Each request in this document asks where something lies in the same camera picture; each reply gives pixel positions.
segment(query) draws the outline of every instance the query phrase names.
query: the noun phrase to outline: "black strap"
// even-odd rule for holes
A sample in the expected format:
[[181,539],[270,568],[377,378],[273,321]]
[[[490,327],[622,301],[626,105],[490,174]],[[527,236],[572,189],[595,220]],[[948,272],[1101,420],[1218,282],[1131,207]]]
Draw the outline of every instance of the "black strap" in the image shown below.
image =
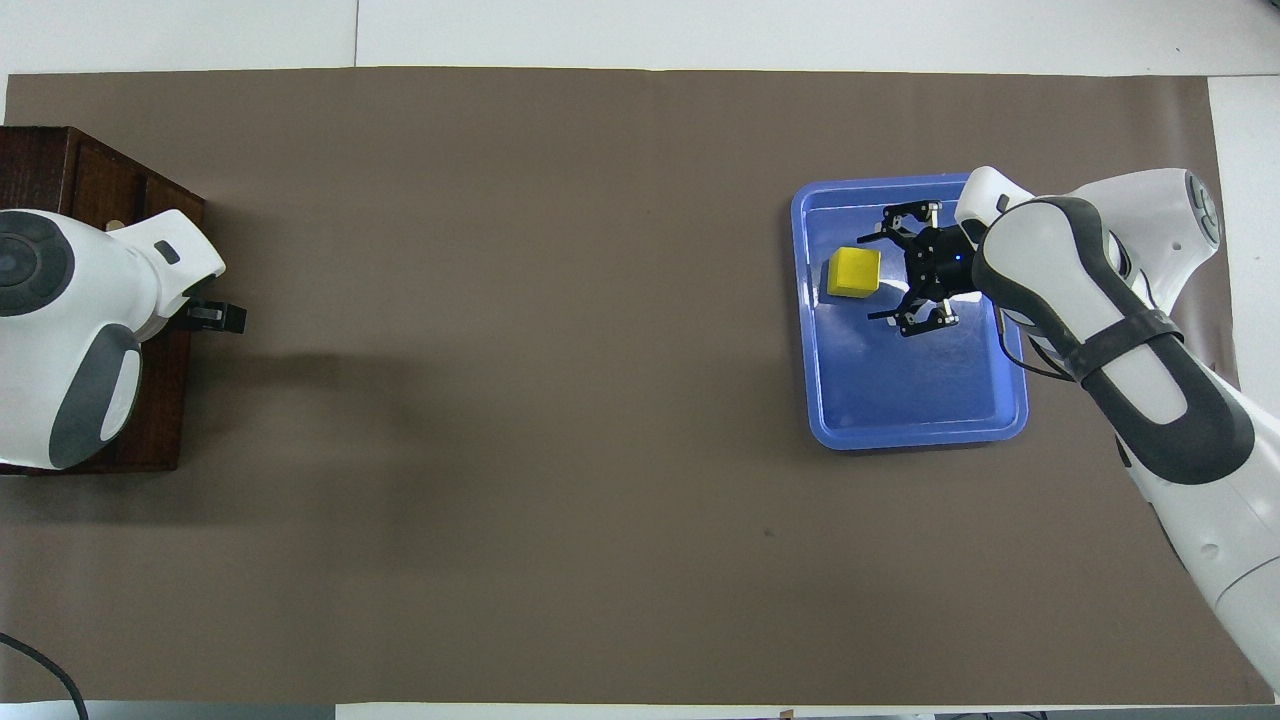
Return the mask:
[[1179,342],[1183,340],[1183,332],[1161,310],[1126,315],[1116,324],[1098,331],[1083,345],[1075,346],[1075,350],[1062,357],[1062,365],[1080,382],[1098,368],[1162,334],[1175,336]]

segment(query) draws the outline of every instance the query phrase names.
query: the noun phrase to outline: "yellow cube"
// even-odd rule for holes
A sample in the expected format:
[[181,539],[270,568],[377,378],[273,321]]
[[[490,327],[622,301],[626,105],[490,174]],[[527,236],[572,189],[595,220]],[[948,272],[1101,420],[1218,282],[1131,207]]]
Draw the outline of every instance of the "yellow cube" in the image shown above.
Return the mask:
[[842,297],[867,297],[879,290],[879,250],[841,247],[831,256],[827,292]]

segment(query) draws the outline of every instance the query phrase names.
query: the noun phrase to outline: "brown paper backdrop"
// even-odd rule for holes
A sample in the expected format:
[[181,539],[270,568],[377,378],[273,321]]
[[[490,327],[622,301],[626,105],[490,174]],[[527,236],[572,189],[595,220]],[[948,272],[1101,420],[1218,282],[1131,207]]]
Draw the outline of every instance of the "brown paper backdrop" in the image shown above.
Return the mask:
[[[196,338],[180,470],[0,482],[0,625],[90,697],[1270,701],[1076,388],[1032,378],[1007,442],[841,455],[796,351],[800,186],[1216,188],[1203,79],[33,76],[8,106],[207,197],[211,295],[250,307]],[[1183,322],[1230,370],[1203,274]]]

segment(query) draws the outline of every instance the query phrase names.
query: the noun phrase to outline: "dark wooden cabinet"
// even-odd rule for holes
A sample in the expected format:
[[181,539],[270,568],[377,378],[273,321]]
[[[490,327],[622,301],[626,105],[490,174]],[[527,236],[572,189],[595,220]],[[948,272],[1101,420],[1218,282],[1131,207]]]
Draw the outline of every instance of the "dark wooden cabinet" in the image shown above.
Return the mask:
[[[76,128],[0,127],[0,209],[69,215],[104,228],[170,209],[201,224],[205,201]],[[142,343],[133,415],[101,452],[68,470],[0,465],[0,474],[142,473],[172,470],[182,443],[191,333],[166,328]]]

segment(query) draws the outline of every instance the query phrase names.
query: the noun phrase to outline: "plastic tray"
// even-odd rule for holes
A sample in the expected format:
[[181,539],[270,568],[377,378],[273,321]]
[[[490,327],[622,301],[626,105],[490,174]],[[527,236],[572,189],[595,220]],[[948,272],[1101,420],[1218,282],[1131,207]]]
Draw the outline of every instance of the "plastic tray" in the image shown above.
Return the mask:
[[[897,305],[906,290],[902,254],[881,251],[881,287],[867,299],[827,293],[836,249],[874,231],[884,205],[941,200],[952,224],[968,173],[817,182],[791,204],[809,427],[833,450],[991,442],[1027,425],[1027,375],[1000,350],[991,302],[979,293],[951,300],[959,323],[904,338],[867,314]],[[1006,323],[1006,343],[1021,342]]]

